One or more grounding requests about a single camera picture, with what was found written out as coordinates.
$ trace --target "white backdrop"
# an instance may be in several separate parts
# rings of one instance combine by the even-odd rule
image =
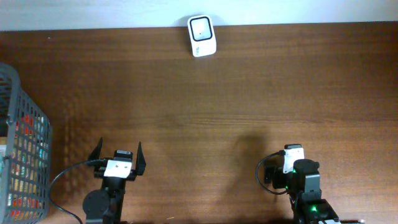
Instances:
[[[0,30],[397,21],[398,0],[0,0]]]

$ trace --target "plastic crate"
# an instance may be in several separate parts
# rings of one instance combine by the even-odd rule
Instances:
[[[37,223],[49,210],[52,127],[3,63],[0,136],[0,223]]]

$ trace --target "wire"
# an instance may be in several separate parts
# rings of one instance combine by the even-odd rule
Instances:
[[[51,204],[52,204],[55,208],[57,208],[57,209],[59,209],[59,210],[65,212],[66,214],[71,215],[71,216],[73,216],[74,218],[76,218],[76,219],[79,221],[80,224],[83,224],[83,222],[81,221],[81,219],[80,219],[77,215],[73,214],[72,212],[69,212],[68,210],[66,210],[66,209],[64,209],[64,208],[61,208],[59,205],[57,205],[57,204],[51,199],[51,189],[52,189],[54,183],[55,183],[63,174],[65,174],[66,172],[70,171],[71,169],[76,168],[76,167],[78,167],[78,166],[80,166],[80,165],[89,164],[89,163],[91,163],[91,162],[98,162],[98,161],[103,161],[103,159],[95,159],[95,160],[90,160],[90,161],[85,161],[85,162],[79,162],[79,163],[77,163],[77,164],[75,164],[75,165],[72,165],[72,166],[66,168],[64,171],[62,171],[61,173],[59,173],[58,176],[56,176],[56,177],[53,179],[53,181],[51,182],[50,187],[49,187],[49,199],[50,199]]]
[[[271,155],[268,155],[268,156],[266,156],[265,158],[261,159],[261,161],[259,162],[259,164],[258,164],[257,167],[256,167],[256,172],[254,173],[254,175],[256,176],[257,183],[259,183],[259,185],[260,185],[264,190],[266,190],[266,191],[268,191],[269,193],[274,194],[274,195],[282,195],[282,194],[285,194],[285,193],[287,192],[287,190],[284,190],[283,192],[273,192],[273,191],[269,190],[266,186],[264,186],[264,185],[261,183],[261,181],[260,181],[260,179],[259,179],[259,168],[260,168],[261,164],[265,163],[265,161],[268,160],[269,158],[271,158],[272,156],[281,156],[281,155],[284,154],[284,152],[285,152],[285,151],[281,150],[281,151],[279,151],[279,152],[272,153]]]

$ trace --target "gray basket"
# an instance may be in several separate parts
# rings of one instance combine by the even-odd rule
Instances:
[[[21,89],[17,72],[3,63],[0,136],[7,137],[0,145],[0,223],[37,223],[49,210],[52,128]]]

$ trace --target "wood grain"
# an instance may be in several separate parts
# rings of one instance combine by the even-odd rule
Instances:
[[[242,223],[291,218],[286,195],[254,169],[284,144],[321,164],[323,196],[343,219],[398,216],[398,24],[216,27],[217,53],[193,58],[184,28],[0,33],[0,61],[53,125],[52,174],[135,152],[144,176],[127,184],[123,219]],[[82,218],[100,188],[86,167],[55,198]],[[51,209],[43,223],[76,223]]]

